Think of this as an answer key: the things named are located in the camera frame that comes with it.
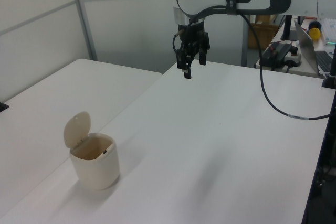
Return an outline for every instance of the black electronic device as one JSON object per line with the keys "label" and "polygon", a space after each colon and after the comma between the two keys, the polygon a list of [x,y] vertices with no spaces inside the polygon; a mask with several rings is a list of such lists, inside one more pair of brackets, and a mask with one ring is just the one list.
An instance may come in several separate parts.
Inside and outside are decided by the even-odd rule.
{"label": "black electronic device", "polygon": [[8,108],[9,108],[9,106],[7,104],[0,102],[0,112],[6,110]]}
{"label": "black electronic device", "polygon": [[273,42],[262,55],[262,65],[270,67],[272,70],[282,67],[284,65],[283,60],[291,47],[291,44]]}

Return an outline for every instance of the white table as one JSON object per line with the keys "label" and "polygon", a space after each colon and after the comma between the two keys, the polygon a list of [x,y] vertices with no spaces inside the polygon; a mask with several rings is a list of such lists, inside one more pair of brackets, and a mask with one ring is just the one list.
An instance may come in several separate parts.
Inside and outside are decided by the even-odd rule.
{"label": "white table", "polygon": [[97,132],[160,73],[80,59],[6,102],[0,113],[0,217],[68,157],[63,129],[81,111]]}
{"label": "white table", "polygon": [[[272,102],[329,113],[321,79],[265,71]],[[259,71],[208,62],[192,79],[173,66],[101,132],[117,143],[121,177],[83,188],[68,159],[2,223],[301,223],[327,119],[276,112]]]}
{"label": "white table", "polygon": [[[303,23],[302,23],[302,27],[303,28],[308,28],[310,22],[312,22],[312,20],[305,19],[303,21]],[[272,42],[281,41],[281,36],[282,36],[282,33],[284,32],[283,28],[284,28],[284,26],[282,26],[279,29],[279,31],[277,32],[277,34],[273,38]],[[292,28],[291,29],[295,30],[295,26],[294,26],[293,20],[292,20]],[[282,41],[281,43],[291,43],[291,41],[285,40],[285,41]],[[297,47],[298,48],[298,52],[301,53],[299,42],[298,41],[293,41],[292,44],[293,44],[293,46]],[[315,51],[325,50],[330,55],[333,55],[334,48],[335,48],[335,46],[324,45],[324,43],[322,42],[322,39],[319,39],[318,41],[314,42],[314,49],[315,49]],[[255,64],[255,67],[258,68],[258,69],[260,68],[259,60]],[[283,66],[282,68],[277,68],[276,71],[286,73],[287,67],[288,66]],[[271,70],[271,68],[269,68],[269,67],[262,67],[262,69]],[[305,59],[304,55],[301,56],[301,64],[300,64],[300,66],[298,66],[298,67],[292,67],[292,68],[289,69],[288,72],[292,73],[292,74],[298,74],[298,75],[301,75],[301,76],[323,78],[323,76],[318,76],[315,73],[314,69],[307,62],[307,60]]]}

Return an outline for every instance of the white wall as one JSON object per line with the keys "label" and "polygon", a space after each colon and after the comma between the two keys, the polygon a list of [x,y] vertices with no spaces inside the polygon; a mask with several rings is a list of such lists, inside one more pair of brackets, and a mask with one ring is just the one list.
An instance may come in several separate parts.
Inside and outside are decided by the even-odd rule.
{"label": "white wall", "polygon": [[[83,1],[99,61],[161,73],[176,62],[173,0]],[[242,18],[217,15],[207,18],[205,26],[208,60],[241,65],[247,39]]]}
{"label": "white wall", "polygon": [[88,57],[75,0],[0,0],[0,101]]}

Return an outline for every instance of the yellow ball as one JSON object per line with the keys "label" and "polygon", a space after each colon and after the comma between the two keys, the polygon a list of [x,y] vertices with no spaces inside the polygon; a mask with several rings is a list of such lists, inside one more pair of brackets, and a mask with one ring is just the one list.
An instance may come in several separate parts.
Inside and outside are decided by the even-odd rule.
{"label": "yellow ball", "polygon": [[311,28],[308,34],[312,40],[319,40],[321,37],[321,32],[318,28]]}

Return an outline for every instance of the cream plastic container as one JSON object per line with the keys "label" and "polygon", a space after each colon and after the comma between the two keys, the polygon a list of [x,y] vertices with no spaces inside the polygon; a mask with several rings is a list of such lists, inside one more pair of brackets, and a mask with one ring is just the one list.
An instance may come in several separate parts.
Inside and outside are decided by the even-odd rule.
{"label": "cream plastic container", "polygon": [[64,142],[70,148],[70,159],[79,180],[95,190],[105,189],[120,174],[117,146],[113,138],[90,133],[88,112],[75,115],[64,128]]}

